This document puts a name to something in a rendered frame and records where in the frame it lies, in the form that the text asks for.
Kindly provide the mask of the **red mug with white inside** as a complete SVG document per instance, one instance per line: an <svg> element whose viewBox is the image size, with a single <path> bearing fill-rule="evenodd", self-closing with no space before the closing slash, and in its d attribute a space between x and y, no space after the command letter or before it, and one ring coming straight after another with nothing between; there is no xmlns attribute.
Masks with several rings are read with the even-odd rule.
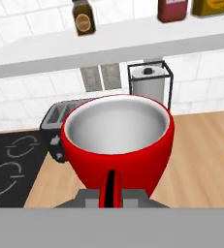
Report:
<svg viewBox="0 0 224 248"><path fill-rule="evenodd" d="M90 100L65 117L67 160L99 206L120 208L123 190L150 196L171 156L175 122L159 102L135 95Z"/></svg>

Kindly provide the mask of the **grey toaster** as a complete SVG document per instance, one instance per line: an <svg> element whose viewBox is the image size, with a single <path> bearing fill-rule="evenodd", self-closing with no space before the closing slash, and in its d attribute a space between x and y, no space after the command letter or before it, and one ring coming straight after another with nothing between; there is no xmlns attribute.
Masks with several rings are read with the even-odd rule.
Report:
<svg viewBox="0 0 224 248"><path fill-rule="evenodd" d="M53 104L40 124L40 132L45 140L51 157L58 163L65 163L65 150L61 143L61 127L63 121L68 117L69 113L92 101L89 99L78 99L57 102Z"/></svg>

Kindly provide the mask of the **black hob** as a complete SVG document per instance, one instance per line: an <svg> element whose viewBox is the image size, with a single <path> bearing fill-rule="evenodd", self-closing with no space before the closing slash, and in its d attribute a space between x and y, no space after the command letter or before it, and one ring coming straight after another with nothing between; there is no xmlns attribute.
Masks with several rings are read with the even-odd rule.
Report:
<svg viewBox="0 0 224 248"><path fill-rule="evenodd" d="M24 207L47 153L39 131L0 134L0 207Z"/></svg>

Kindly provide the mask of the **white paper towel roll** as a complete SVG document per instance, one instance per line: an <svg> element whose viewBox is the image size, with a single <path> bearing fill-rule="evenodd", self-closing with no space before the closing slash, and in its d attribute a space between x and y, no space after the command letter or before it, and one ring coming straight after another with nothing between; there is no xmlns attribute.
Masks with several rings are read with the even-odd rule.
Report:
<svg viewBox="0 0 224 248"><path fill-rule="evenodd" d="M165 71L158 66L141 66L132 72L132 92L160 103L164 99Z"/></svg>

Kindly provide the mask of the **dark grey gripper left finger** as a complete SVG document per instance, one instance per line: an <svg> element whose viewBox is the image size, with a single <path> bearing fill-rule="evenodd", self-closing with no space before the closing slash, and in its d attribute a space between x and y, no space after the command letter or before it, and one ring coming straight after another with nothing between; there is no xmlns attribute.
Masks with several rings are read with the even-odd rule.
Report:
<svg viewBox="0 0 224 248"><path fill-rule="evenodd" d="M65 208L98 208L99 191L91 189L79 189L76 196L66 202L59 204L59 207Z"/></svg>

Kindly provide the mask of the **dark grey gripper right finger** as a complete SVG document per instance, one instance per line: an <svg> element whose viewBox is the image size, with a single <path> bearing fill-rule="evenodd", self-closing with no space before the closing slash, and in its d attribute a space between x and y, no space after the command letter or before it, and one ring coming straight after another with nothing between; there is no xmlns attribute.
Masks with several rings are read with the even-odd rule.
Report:
<svg viewBox="0 0 224 248"><path fill-rule="evenodd" d="M165 207L165 204L151 200L145 190L125 189L122 191L122 206L124 208Z"/></svg>

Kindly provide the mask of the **dark red jar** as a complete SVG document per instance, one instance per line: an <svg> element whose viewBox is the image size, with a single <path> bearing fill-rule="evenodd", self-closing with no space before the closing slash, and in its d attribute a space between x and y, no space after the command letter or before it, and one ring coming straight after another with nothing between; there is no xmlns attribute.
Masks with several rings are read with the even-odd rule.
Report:
<svg viewBox="0 0 224 248"><path fill-rule="evenodd" d="M188 0L158 0L157 18L165 23L186 17Z"/></svg>

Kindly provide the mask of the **white wall shelf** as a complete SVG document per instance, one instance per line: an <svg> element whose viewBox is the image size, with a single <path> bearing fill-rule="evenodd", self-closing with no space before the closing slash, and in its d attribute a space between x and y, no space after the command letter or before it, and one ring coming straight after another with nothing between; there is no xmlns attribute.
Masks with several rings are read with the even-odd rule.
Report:
<svg viewBox="0 0 224 248"><path fill-rule="evenodd" d="M0 78L224 48L224 15L161 23L154 17L31 36L0 48Z"/></svg>

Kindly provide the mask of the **grey wall socket plate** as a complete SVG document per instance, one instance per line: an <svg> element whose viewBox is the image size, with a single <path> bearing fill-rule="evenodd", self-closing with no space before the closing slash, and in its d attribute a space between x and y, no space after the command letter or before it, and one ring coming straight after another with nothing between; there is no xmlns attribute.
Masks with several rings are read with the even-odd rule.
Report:
<svg viewBox="0 0 224 248"><path fill-rule="evenodd" d="M118 63L102 65L101 72L106 90L118 89L121 87Z"/></svg>
<svg viewBox="0 0 224 248"><path fill-rule="evenodd" d="M85 90L87 92L101 91L101 79L97 66L84 67L80 69Z"/></svg>

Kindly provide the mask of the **dark brown bottle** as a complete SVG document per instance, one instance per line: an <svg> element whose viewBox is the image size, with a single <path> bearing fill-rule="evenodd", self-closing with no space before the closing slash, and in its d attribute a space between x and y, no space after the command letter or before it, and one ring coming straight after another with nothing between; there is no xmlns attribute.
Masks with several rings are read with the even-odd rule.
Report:
<svg viewBox="0 0 224 248"><path fill-rule="evenodd" d="M79 36L94 34L96 31L94 15L87 0L72 0L72 14Z"/></svg>

